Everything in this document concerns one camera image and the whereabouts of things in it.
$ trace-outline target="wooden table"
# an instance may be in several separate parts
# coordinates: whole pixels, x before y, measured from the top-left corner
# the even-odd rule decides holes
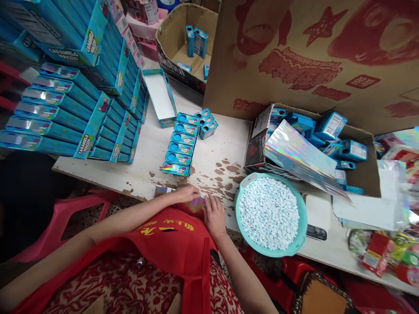
[[[146,59],[146,67],[156,68],[158,64]],[[174,80],[171,80],[170,84],[178,112],[194,114],[201,110],[201,96]],[[242,166],[251,123],[217,114],[214,117],[219,127],[208,139],[198,139],[190,177],[164,174],[161,171],[173,129],[160,127],[152,103],[148,106],[147,119],[141,129],[133,164],[60,157],[53,169],[142,201],[154,197],[156,185],[175,188],[179,184],[189,182],[199,187],[202,193],[208,191],[220,197],[227,210],[227,228],[239,232],[234,213],[234,196],[239,183],[246,175]],[[308,184],[297,182],[295,185],[301,192],[331,200],[330,195]],[[299,255],[419,295],[419,289],[391,275],[386,274],[379,278],[363,269],[355,255],[348,250],[347,230],[340,226],[333,212],[329,218],[328,239],[322,242],[307,238],[298,252]]]
[[[146,59],[146,68],[158,67],[156,62]],[[175,80],[170,85],[178,112],[193,115],[202,110],[202,96]],[[189,182],[199,187],[202,194],[210,192],[220,197],[227,210],[227,227],[238,232],[234,196],[246,176],[242,166],[251,122],[217,114],[214,118],[219,126],[211,137],[198,139],[190,177],[161,171],[173,128],[160,127],[151,101],[132,164],[60,157],[53,169],[141,201],[154,197],[156,185],[176,188]]]

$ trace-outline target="red apron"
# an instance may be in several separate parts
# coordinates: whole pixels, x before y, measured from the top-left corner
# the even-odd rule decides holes
[[[183,313],[210,313],[211,249],[216,246],[202,220],[166,208],[135,231],[95,245],[23,300],[14,312],[41,313],[56,290],[107,251],[140,251],[158,269],[184,279]]]

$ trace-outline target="white candy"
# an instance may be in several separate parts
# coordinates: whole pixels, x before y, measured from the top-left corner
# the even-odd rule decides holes
[[[286,250],[297,235],[297,198],[280,181],[257,179],[241,196],[240,218],[255,243],[270,250]]]

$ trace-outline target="hand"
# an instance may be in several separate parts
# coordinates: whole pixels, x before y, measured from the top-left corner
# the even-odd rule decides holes
[[[205,225],[213,240],[217,242],[227,235],[226,231],[226,210],[218,197],[210,193],[205,195],[204,218]]]
[[[169,194],[172,194],[172,196],[175,197],[175,204],[187,203],[201,197],[199,189],[190,183],[182,185],[180,188],[177,188],[176,191]]]

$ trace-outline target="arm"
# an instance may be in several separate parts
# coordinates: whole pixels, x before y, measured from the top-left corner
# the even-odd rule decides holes
[[[42,284],[82,257],[95,244],[131,232],[162,209],[199,197],[199,189],[186,184],[175,192],[120,211],[81,231],[0,290],[0,311],[11,311]]]
[[[278,313],[265,288],[227,235],[225,209],[219,198],[208,194],[205,204],[205,224],[226,263],[244,312]]]

